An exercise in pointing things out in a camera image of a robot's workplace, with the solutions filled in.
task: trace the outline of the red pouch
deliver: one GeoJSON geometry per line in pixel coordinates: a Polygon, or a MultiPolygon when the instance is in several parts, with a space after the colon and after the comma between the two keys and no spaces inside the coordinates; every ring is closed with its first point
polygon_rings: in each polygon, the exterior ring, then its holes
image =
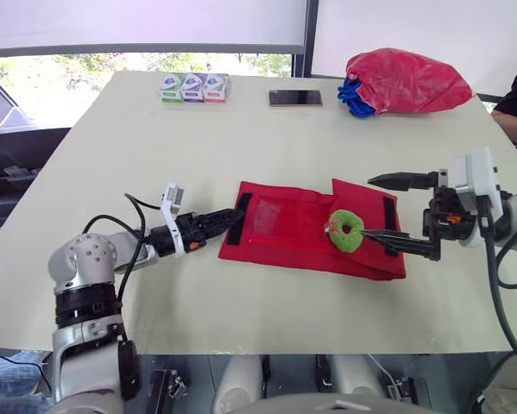
{"type": "Polygon", "coordinates": [[[399,230],[396,197],[333,179],[333,195],[242,182],[236,207],[245,217],[231,228],[219,258],[323,270],[374,280],[406,277],[401,254],[368,239],[353,254],[339,251],[325,233],[334,210],[351,210],[366,229],[399,230]]]}
{"type": "Polygon", "coordinates": [[[376,114],[450,110],[473,97],[451,65],[389,47],[351,58],[346,76],[360,80],[356,92],[376,114]]]}

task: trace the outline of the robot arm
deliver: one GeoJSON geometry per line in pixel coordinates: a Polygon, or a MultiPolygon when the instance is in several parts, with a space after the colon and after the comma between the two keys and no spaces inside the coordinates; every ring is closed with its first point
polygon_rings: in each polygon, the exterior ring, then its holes
{"type": "MultiPolygon", "coordinates": [[[[202,248],[241,217],[226,209],[173,218],[183,190],[168,185],[161,206],[166,224],[144,231],[144,244],[134,268],[150,266],[170,254],[181,256],[202,248]]],[[[51,256],[55,281],[56,323],[53,333],[53,384],[57,403],[49,413],[123,412],[123,401],[139,391],[136,346],[123,326],[122,303],[115,292],[115,272],[132,260],[137,239],[130,232],[78,235],[51,256]]]]}
{"type": "Polygon", "coordinates": [[[469,248],[482,244],[477,200],[484,196],[489,198],[495,221],[496,245],[503,246],[517,231],[517,196],[500,190],[497,168],[489,149],[482,148],[458,158],[454,173],[455,187],[448,186],[447,170],[428,174],[397,172],[368,181],[387,190],[432,188],[429,208],[423,212],[423,236],[428,240],[384,229],[366,229],[362,233],[386,248],[440,260],[441,240],[459,240],[462,246],[469,248]]]}

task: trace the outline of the blue rope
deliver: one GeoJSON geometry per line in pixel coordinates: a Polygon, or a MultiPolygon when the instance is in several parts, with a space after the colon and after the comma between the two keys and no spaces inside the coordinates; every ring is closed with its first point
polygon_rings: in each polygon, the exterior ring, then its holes
{"type": "Polygon", "coordinates": [[[356,92],[356,89],[362,84],[358,79],[352,82],[348,78],[344,80],[344,85],[338,87],[337,97],[347,104],[352,115],[360,118],[367,118],[375,115],[375,109],[367,105],[356,92]]]}

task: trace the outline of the smartphone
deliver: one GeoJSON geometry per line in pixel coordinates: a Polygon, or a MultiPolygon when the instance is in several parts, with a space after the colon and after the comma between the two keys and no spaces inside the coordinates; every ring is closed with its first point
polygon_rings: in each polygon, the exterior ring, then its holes
{"type": "Polygon", "coordinates": [[[323,106],[319,91],[270,91],[270,106],[323,106]]]}

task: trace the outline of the black cable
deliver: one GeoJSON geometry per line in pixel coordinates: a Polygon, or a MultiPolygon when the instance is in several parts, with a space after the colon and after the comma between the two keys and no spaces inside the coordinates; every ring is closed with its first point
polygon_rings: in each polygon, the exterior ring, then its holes
{"type": "Polygon", "coordinates": [[[495,236],[494,236],[494,220],[490,213],[490,200],[488,196],[481,196],[477,198],[478,203],[478,221],[481,230],[481,236],[484,238],[484,244],[486,247],[486,256],[489,267],[489,282],[490,282],[490,293],[492,295],[492,301],[498,321],[500,322],[501,329],[504,335],[508,339],[509,345],[514,353],[517,355],[517,339],[514,336],[511,327],[509,326],[506,312],[503,308],[503,302],[501,301],[500,287],[498,280],[498,265],[496,262],[495,255],[495,236]]]}
{"type": "Polygon", "coordinates": [[[47,385],[47,388],[49,388],[49,391],[52,391],[51,390],[51,384],[49,384],[49,381],[47,381],[47,378],[45,378],[45,374],[43,373],[43,370],[41,369],[41,367],[38,364],[35,364],[33,362],[17,362],[17,361],[10,360],[9,358],[7,358],[5,356],[1,356],[1,355],[0,355],[0,359],[6,360],[7,362],[10,362],[11,364],[31,365],[32,367],[36,367],[40,371],[40,375],[43,378],[43,380],[45,381],[45,384],[47,385]]]}
{"type": "MultiPolygon", "coordinates": [[[[517,231],[514,233],[514,235],[512,235],[509,238],[508,242],[503,246],[503,248],[501,248],[500,252],[496,256],[496,263],[497,263],[498,267],[500,267],[501,261],[503,260],[505,255],[509,252],[509,250],[514,248],[516,244],[517,244],[517,231]]],[[[505,282],[502,282],[499,278],[498,278],[498,284],[505,289],[517,289],[517,283],[515,283],[515,284],[505,283],[505,282]]]]}
{"type": "Polygon", "coordinates": [[[123,227],[126,231],[128,231],[132,236],[134,236],[136,239],[139,237],[139,233],[135,230],[133,230],[128,224],[124,223],[119,218],[116,218],[114,216],[109,216],[108,214],[99,214],[98,216],[94,216],[90,222],[88,222],[85,227],[84,231],[82,231],[82,235],[86,234],[91,226],[98,220],[110,220],[119,226],[123,227]]]}
{"type": "Polygon", "coordinates": [[[143,207],[147,207],[148,209],[153,209],[153,210],[160,210],[161,207],[159,205],[153,205],[153,204],[149,204],[149,203],[145,203],[144,201],[141,201],[141,200],[138,200],[137,198],[131,196],[134,201],[136,203],[138,203],[139,205],[142,205],[143,207]]]}
{"type": "Polygon", "coordinates": [[[122,297],[123,297],[123,291],[126,288],[126,284],[128,283],[129,276],[131,275],[131,271],[133,270],[134,266],[136,265],[137,257],[139,257],[139,253],[141,252],[141,248],[143,246],[143,243],[145,242],[145,215],[143,214],[141,208],[139,207],[139,204],[137,203],[137,200],[130,196],[128,193],[125,193],[124,196],[134,205],[136,208],[137,214],[139,215],[139,218],[141,220],[141,228],[139,230],[139,235],[137,237],[137,245],[136,245],[136,251],[134,252],[133,256],[131,256],[131,260],[128,263],[128,266],[126,267],[126,271],[123,274],[122,281],[120,282],[120,287],[118,288],[118,302],[122,303],[122,297]]]}

